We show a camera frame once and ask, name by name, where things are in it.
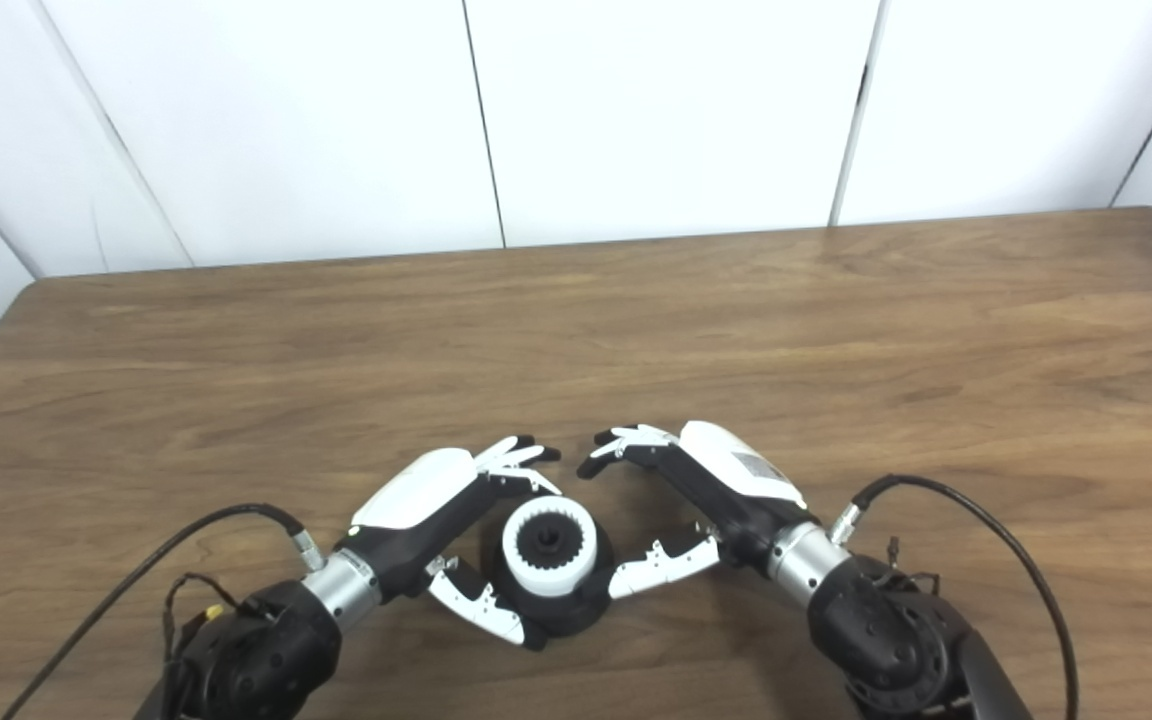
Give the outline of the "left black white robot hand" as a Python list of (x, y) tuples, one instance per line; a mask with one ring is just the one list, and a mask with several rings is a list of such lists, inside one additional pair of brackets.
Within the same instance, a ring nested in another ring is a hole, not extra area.
[(539, 652), (547, 638), (472, 564), (445, 556), (503, 498), (561, 497), (536, 462), (561, 460), (532, 435), (507, 435), (479, 454), (425, 452), (361, 507), (338, 550), (353, 553), (380, 602), (430, 592), (454, 615), (515, 646)]

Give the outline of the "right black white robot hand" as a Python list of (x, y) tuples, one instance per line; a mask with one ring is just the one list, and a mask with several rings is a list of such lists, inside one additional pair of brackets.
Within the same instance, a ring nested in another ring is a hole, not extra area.
[(602, 430), (594, 444), (579, 478), (594, 478), (612, 462), (632, 462), (655, 471), (705, 516), (682, 541), (657, 539), (643, 559), (617, 566), (607, 588), (613, 600), (728, 562), (755, 569), (806, 606), (846, 561), (799, 488), (730, 430), (710, 420), (687, 420), (679, 433), (636, 424)]

